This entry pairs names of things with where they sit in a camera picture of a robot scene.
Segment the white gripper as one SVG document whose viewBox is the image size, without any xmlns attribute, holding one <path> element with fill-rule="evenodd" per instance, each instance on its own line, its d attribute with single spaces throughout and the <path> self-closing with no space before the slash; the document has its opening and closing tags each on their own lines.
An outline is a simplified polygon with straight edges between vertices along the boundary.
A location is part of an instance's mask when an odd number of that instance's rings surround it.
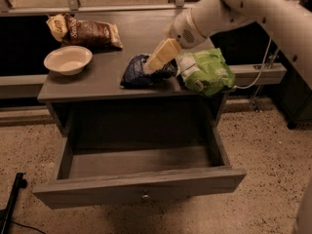
<svg viewBox="0 0 312 234">
<path fill-rule="evenodd" d="M 191 49 L 207 40 L 198 30 L 191 10 L 183 10 L 170 24 L 169 37 L 163 40 L 143 65 L 145 74 L 152 74 L 174 59 L 182 49 Z"/>
</svg>

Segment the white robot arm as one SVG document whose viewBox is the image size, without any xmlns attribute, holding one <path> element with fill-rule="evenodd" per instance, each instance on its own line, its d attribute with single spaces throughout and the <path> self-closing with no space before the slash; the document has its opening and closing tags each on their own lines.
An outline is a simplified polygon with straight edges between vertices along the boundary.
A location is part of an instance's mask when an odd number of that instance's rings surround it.
<svg viewBox="0 0 312 234">
<path fill-rule="evenodd" d="M 143 70 L 151 74 L 211 36 L 257 22 L 308 86 L 312 86 L 312 13 L 293 0 L 200 0 L 168 29 L 175 43 L 160 43 Z"/>
</svg>

